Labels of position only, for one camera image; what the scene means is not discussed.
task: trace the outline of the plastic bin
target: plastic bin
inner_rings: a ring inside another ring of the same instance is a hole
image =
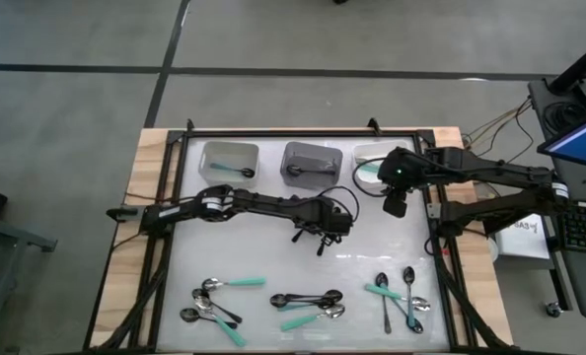
[[[257,181],[258,151],[256,144],[207,142],[203,146],[198,173],[210,186],[227,183],[234,187],[252,187]],[[245,168],[253,170],[254,176],[245,177],[233,171]]]

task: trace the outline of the paper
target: paper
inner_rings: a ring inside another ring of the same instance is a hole
[[[543,220],[530,215],[495,234],[499,254],[549,259]]]

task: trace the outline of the teal handle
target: teal handle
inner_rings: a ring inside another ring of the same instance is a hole
[[[376,165],[370,165],[370,164],[366,164],[364,166],[362,166],[361,168],[359,168],[362,171],[368,172],[368,173],[378,173],[379,172],[379,167]]]
[[[386,284],[382,284],[381,287],[384,290],[388,289],[388,285],[386,285]],[[390,301],[392,301],[396,305],[396,307],[398,307],[399,310],[403,311],[404,315],[407,316],[407,312],[405,312],[403,307],[401,307],[401,305],[399,304],[399,301],[397,301],[395,298],[392,298],[392,297],[390,297]]]
[[[299,308],[309,307],[309,306],[314,306],[314,305],[313,304],[309,304],[309,305],[286,305],[284,307],[280,307],[279,309],[277,309],[277,311],[278,312],[286,312],[286,311],[297,310]]]
[[[216,320],[216,322],[219,325],[221,325],[221,327],[223,328],[223,330],[225,330],[227,335],[229,335],[229,337],[231,337],[232,340],[234,340],[236,345],[238,345],[240,347],[247,345],[247,340],[243,339],[241,334],[239,334],[236,330],[232,329],[229,325],[227,325],[227,323],[225,323],[224,321],[222,321],[218,317],[215,316],[214,319]]]
[[[288,322],[283,323],[280,326],[280,330],[282,330],[282,331],[291,330],[291,329],[294,329],[298,326],[302,326],[306,323],[310,323],[311,321],[316,320],[316,319],[317,319],[317,316],[307,316],[307,317],[301,317],[298,319],[293,319],[293,320],[290,320]]]
[[[232,169],[230,167],[226,167],[222,164],[218,164],[218,163],[210,163],[210,169],[218,169],[218,170],[224,170],[224,171],[228,171],[228,172],[235,172],[236,169]]]
[[[266,277],[250,277],[246,279],[232,280],[227,284],[230,286],[264,285]]]
[[[365,284],[365,289],[367,291],[373,292],[375,294],[387,296],[387,297],[392,298],[392,299],[400,299],[400,298],[402,298],[402,296],[399,295],[396,292],[392,292],[392,291],[383,289],[381,287],[378,287],[378,286],[375,286],[375,285],[372,285],[372,284]]]

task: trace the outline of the black metal frame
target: black metal frame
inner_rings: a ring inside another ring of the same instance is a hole
[[[338,130],[338,129],[318,129],[318,130],[309,130],[309,129],[294,129],[294,130],[216,130],[216,131],[208,131],[208,130],[194,130],[194,126],[192,122],[188,121],[188,128],[187,130],[171,130],[168,132],[167,141],[166,141],[166,148],[164,151],[164,159],[162,162],[162,169],[160,173],[160,180],[158,183],[158,191],[157,191],[157,199],[162,199],[164,197],[163,193],[166,189],[166,183],[168,179],[168,172],[170,170],[170,161],[172,159],[172,151],[176,144],[181,143],[181,148],[179,152],[179,162],[178,168],[176,171],[175,176],[175,184],[173,186],[173,193],[172,198],[174,200],[179,199],[181,188],[182,188],[182,181],[183,181],[183,167],[185,165],[185,157],[187,155],[187,145],[190,138],[231,138],[231,137],[244,137],[244,138],[260,138],[260,137],[374,137],[374,136],[384,136],[384,137],[407,137],[412,138],[414,142],[415,151],[418,154],[422,153],[421,141],[426,142],[429,147],[435,146],[435,141],[433,138],[433,131],[431,130],[390,130],[390,131],[382,131],[378,126],[376,120],[371,119],[370,123],[368,124],[369,127],[373,129],[361,128],[360,130]],[[444,191],[443,186],[438,186],[438,193],[440,202],[446,201],[446,193]],[[423,193],[423,203],[430,203],[432,202],[431,194],[427,190]],[[430,236],[435,236],[434,225],[429,224],[429,234]],[[164,246],[162,249],[162,257],[160,263],[158,265],[158,273],[165,272],[168,270],[169,261],[170,261],[170,254],[171,248],[173,244],[173,233],[174,227],[171,231],[165,236],[157,236],[157,238],[164,239]],[[150,291],[150,282],[148,280],[150,276],[150,272],[153,268],[152,265],[152,255],[155,252],[155,245],[157,238],[149,238],[149,241],[146,246],[145,256],[144,256],[144,263],[142,265],[142,274],[140,278],[140,287],[138,289],[138,298],[134,309],[138,306],[145,305],[148,303],[148,299],[150,298],[150,294],[147,291]],[[439,243],[432,243],[434,253],[438,253],[442,255],[441,246]],[[451,253],[451,264],[453,267],[454,275],[456,277],[456,281],[458,283],[459,288],[466,294],[466,284],[464,281],[464,274],[462,271],[462,264],[460,261],[460,255],[458,252],[457,243],[455,241],[449,241],[448,250]],[[109,270],[110,264],[110,256],[108,258],[105,273],[103,276],[102,285],[105,284],[107,278],[107,272]],[[442,301],[442,308],[445,318],[445,323],[447,327],[447,336],[449,339],[449,346],[451,349],[456,348],[459,346],[458,335],[456,331],[456,325],[453,319],[453,310],[451,304],[451,296],[449,295],[449,290],[447,286],[442,282],[440,277],[438,276],[438,285],[440,287],[440,296]],[[162,282],[159,283],[159,287],[156,289],[157,296],[155,297],[155,302],[152,311],[152,319],[151,319],[151,326],[150,332],[147,340],[146,346],[139,345],[139,333],[141,327],[141,313],[137,316],[138,319],[136,322],[131,324],[130,328],[130,337],[127,342],[126,348],[90,348],[91,337],[94,331],[94,325],[96,323],[96,315],[98,313],[98,308],[100,306],[100,301],[102,297],[103,287],[99,290],[99,294],[97,296],[96,305],[94,307],[94,313],[92,315],[92,319],[90,321],[85,344],[83,346],[83,353],[85,352],[93,352],[94,354],[135,354],[135,353],[142,353],[142,351],[147,351],[148,353],[154,353],[155,347],[157,344],[157,339],[159,335],[159,325],[161,321],[162,315],[162,308],[164,303],[164,293],[165,293],[165,277]],[[469,321],[468,317],[464,315],[464,324],[465,324],[465,331],[468,340],[468,346],[475,347],[477,346],[476,343],[476,334],[471,322]]]

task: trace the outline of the gray container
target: gray container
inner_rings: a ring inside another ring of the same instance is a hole
[[[290,142],[284,149],[280,173],[289,186],[309,189],[328,188],[339,181],[343,153],[335,148],[314,144]],[[296,166],[303,172],[298,176],[290,174],[289,166]]]

